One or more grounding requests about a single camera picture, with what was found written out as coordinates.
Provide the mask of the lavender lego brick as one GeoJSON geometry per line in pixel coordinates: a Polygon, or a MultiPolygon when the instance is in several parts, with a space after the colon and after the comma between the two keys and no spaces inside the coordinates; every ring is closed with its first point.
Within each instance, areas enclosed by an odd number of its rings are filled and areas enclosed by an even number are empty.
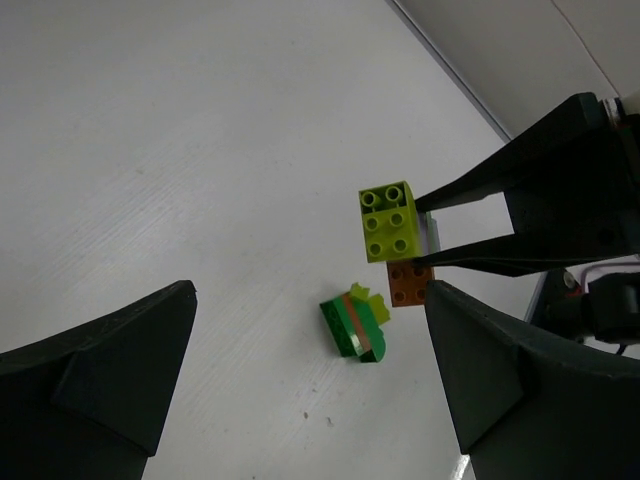
{"type": "Polygon", "coordinates": [[[430,212],[424,214],[424,225],[426,230],[426,254],[434,254],[441,250],[440,237],[437,221],[430,212]]]}

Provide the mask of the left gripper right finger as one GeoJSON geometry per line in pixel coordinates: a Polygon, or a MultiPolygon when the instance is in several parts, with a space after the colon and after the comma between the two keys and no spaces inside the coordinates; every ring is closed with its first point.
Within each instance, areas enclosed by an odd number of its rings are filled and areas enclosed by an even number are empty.
{"type": "Polygon", "coordinates": [[[425,312],[476,478],[638,478],[638,360],[554,335],[440,280],[427,284],[425,312]]]}

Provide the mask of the orange lego plate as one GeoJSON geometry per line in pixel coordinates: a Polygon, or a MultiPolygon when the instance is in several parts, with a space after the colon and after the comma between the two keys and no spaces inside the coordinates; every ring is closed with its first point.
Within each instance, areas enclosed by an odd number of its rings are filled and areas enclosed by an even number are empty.
{"type": "Polygon", "coordinates": [[[434,279],[432,267],[416,265],[413,260],[386,264],[391,304],[393,307],[423,305],[426,286],[434,279]]]}

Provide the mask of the lime green lego brick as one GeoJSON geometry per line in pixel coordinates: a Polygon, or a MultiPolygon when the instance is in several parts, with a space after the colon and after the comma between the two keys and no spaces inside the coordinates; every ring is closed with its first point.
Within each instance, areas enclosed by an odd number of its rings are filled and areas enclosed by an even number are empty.
{"type": "Polygon", "coordinates": [[[358,192],[365,253],[369,263],[421,257],[418,214],[406,181],[358,192]]]}

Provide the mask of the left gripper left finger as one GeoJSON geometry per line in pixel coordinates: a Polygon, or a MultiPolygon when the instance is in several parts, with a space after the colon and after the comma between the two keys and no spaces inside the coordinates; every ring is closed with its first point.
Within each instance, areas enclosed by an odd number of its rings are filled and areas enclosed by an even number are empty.
{"type": "Polygon", "coordinates": [[[4,479],[139,479],[160,443],[197,309],[180,280],[1,355],[4,479]]]}

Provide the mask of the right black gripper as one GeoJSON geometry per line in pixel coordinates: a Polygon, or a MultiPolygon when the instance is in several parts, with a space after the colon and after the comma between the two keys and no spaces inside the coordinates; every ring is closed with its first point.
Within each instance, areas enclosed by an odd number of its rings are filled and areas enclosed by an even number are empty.
{"type": "Polygon", "coordinates": [[[639,251],[639,109],[570,96],[470,171],[416,200],[440,210],[505,192],[514,235],[412,260],[506,277],[639,251]]]}

